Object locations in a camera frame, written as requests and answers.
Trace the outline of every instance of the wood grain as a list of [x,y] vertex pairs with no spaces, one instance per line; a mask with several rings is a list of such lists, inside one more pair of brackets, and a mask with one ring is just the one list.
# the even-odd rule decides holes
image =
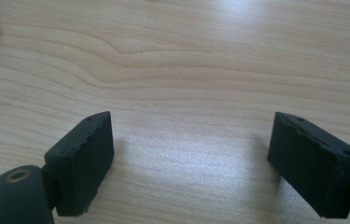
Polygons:
[[350,0],[0,1],[0,174],[106,110],[113,166],[56,223],[350,223],[266,161],[275,111],[350,144]]

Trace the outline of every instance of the table surface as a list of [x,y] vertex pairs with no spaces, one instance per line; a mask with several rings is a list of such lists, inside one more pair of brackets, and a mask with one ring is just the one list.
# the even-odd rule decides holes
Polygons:
[[0,174],[107,110],[113,165],[56,223],[350,223],[266,161],[275,111],[350,144],[350,0],[1,0]]

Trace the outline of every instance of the black bracket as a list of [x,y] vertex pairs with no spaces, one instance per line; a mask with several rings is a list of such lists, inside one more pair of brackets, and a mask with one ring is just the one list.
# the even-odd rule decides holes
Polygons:
[[306,119],[277,112],[268,161],[326,218],[350,212],[350,146]]
[[82,120],[44,156],[0,175],[0,224],[54,223],[88,211],[114,157],[110,112]]

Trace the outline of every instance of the hole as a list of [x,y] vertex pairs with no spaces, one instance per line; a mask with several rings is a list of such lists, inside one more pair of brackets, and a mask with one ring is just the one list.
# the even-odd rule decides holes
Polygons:
[[350,151],[345,150],[345,151],[343,152],[343,154],[350,156]]
[[25,179],[26,177],[28,177],[29,174],[30,174],[30,171],[28,170],[15,171],[12,174],[7,176],[6,181],[10,183],[15,183]]

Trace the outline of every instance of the light wood surface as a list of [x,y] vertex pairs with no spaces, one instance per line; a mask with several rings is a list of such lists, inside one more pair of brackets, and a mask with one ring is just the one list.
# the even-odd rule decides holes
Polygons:
[[113,166],[56,223],[350,223],[266,161],[275,111],[350,144],[350,0],[0,0],[0,174],[106,110]]

